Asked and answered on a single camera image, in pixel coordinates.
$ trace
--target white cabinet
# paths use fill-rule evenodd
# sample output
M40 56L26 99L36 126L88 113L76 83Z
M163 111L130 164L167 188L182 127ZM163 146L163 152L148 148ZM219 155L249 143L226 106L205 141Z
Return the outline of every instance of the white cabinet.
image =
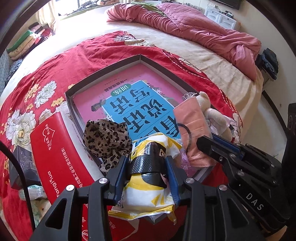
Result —
M240 23L219 12L216 8L206 8L205 15L225 29L239 30Z

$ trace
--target beige bed sheet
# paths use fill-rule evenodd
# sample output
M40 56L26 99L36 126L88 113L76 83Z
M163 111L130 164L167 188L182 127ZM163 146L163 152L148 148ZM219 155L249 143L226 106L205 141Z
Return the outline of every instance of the beige bed sheet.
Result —
M46 60L83 40L119 30L127 31L137 39L144 39L154 43L157 47L177 54L203 71L237 108L243 121L240 140L243 139L261 97L263 77L259 70L257 80L251 81L227 60L197 43L138 23L106 23L100 8L62 20L57 34L37 46L23 60L0 96L0 106L22 77L35 71Z

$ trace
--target red floral blanket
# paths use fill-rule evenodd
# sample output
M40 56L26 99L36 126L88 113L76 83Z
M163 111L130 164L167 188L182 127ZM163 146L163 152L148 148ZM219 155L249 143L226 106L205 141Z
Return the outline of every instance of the red floral blanket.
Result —
M114 32L85 40L43 63L35 72L25 76L8 96L0 112L0 140L11 150L16 145L31 150L30 133L46 112L62 108L65 91L80 80L122 59L142 54L169 69L197 91L208 94L211 103L224 115L233 118L234 139L239 137L235 118L239 115L226 95L195 66L179 56L157 48L152 43L135 39L127 32ZM0 211L19 241L27 241L32 234L25 201L18 191L11 189L8 160L0 153ZM206 180L216 186L227 181L217 165ZM184 209L176 210L178 224L164 219L158 225L140 220L138 232L127 240L169 240L184 222Z

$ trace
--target cabinet drawer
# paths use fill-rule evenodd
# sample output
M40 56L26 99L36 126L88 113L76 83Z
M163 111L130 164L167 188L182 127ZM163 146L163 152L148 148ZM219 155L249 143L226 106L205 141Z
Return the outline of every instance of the cabinet drawer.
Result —
M235 21L232 18L228 18L226 16L222 16L219 19L218 24L225 29L234 29Z
M214 11L211 11L211 10L207 10L207 12L205 13L205 15L210 19L210 20L213 20L214 22L218 22L218 19L220 17L220 14L214 12Z

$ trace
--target red cardboard box lid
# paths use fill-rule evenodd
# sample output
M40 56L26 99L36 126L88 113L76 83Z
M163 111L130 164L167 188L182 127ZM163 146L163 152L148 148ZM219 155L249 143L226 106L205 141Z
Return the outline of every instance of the red cardboard box lid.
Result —
M32 155L46 192L53 203L67 185L77 188L91 185L103 177L88 154L74 123L62 112L54 113L30 135ZM87 204L83 207L82 240L88 240ZM129 236L135 228L127 221L109 218L114 241Z

